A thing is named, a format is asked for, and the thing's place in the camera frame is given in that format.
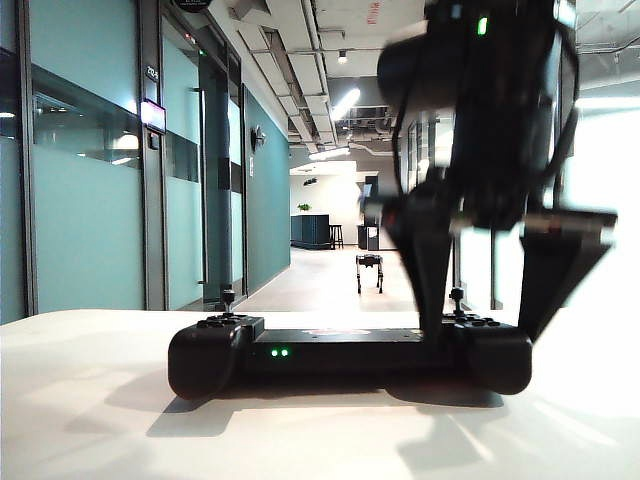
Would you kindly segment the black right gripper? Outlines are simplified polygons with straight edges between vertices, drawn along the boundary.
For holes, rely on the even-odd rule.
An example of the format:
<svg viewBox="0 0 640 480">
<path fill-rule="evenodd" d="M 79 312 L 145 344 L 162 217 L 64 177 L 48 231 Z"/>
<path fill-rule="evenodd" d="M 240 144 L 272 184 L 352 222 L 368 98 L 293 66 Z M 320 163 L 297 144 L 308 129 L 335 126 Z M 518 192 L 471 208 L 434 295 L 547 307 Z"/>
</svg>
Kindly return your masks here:
<svg viewBox="0 0 640 480">
<path fill-rule="evenodd" d="M 450 195 L 441 184 L 421 184 L 389 200 L 382 224 L 398 250 L 419 312 L 419 327 L 430 345 L 439 341 L 448 271 L 449 226 L 511 231 L 524 224 L 524 251 L 518 327 L 535 342 L 567 298 L 611 248 L 583 234 L 612 229 L 614 211 L 547 208 L 544 189 L 554 172 L 545 169 L 522 178 L 478 176 L 459 188 L 451 213 Z"/>
</svg>

